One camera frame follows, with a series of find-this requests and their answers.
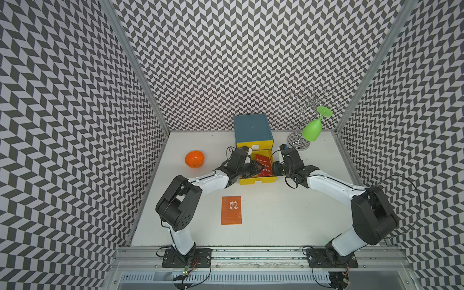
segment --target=orange bowl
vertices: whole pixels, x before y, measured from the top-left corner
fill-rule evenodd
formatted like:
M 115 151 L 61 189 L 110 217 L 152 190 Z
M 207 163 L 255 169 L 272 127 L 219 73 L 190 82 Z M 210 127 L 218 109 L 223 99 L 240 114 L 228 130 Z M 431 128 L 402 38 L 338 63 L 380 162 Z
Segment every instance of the orange bowl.
M 185 164 L 190 168 L 198 168 L 203 165 L 205 155 L 201 151 L 192 151 L 185 156 Z

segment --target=metal stand base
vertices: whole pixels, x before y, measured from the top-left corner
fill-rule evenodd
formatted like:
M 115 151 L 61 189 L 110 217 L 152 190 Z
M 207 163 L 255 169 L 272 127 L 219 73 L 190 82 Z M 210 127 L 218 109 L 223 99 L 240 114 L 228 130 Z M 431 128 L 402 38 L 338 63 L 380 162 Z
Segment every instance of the metal stand base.
M 195 266 L 196 268 L 209 268 L 210 259 L 211 259 L 212 249 L 208 248 L 199 248 L 195 249 L 195 252 L 190 257 L 182 256 L 179 252 L 173 249 L 166 249 L 163 257 L 163 268 L 184 268 L 186 265 L 190 264 L 192 261 L 196 261 L 198 258 L 198 263 Z
M 293 132 L 287 136 L 287 144 L 298 151 L 308 149 L 311 142 L 301 136 L 301 132 Z
M 346 268 L 347 264 L 350 269 L 358 268 L 358 262 L 356 261 L 356 257 L 350 257 L 345 263 L 339 263 L 337 265 L 331 264 L 327 261 L 327 257 L 325 254 L 325 249 L 305 249 L 304 253 L 308 257 L 308 263 L 310 268 Z

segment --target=red book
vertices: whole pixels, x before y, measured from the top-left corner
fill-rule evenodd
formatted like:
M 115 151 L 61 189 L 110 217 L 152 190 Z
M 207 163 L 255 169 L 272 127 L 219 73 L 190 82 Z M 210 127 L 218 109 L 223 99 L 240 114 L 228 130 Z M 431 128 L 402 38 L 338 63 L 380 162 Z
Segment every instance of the red book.
M 264 169 L 258 174 L 258 177 L 272 176 L 272 164 L 269 157 L 256 154 L 256 161 L 264 165 Z

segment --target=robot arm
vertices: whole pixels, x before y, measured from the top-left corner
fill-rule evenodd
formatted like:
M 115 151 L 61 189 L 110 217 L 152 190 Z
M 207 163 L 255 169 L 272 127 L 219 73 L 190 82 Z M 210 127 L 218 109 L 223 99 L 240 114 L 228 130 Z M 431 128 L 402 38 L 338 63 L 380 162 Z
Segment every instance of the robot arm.
M 240 177 L 257 175 L 264 166 L 250 157 L 251 149 L 235 149 L 230 158 L 210 174 L 187 179 L 176 176 L 156 205 L 161 225 L 169 228 L 173 248 L 181 255 L 187 255 L 195 246 L 188 224 L 202 194 L 223 189 L 234 184 Z
M 292 179 L 296 186 L 319 190 L 351 208 L 353 225 L 326 245 L 330 264 L 339 264 L 342 257 L 368 244 L 376 245 L 398 227 L 399 219 L 381 188 L 348 184 L 315 166 L 305 166 L 296 149 L 286 145 L 280 149 L 284 162 L 274 162 L 276 175 Z

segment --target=orange card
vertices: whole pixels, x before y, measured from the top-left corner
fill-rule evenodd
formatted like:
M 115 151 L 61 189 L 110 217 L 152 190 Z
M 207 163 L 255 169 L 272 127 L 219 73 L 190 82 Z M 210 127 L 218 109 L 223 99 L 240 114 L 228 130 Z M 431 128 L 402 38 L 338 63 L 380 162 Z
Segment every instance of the orange card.
M 242 224 L 242 197 L 223 196 L 221 225 L 241 225 Z

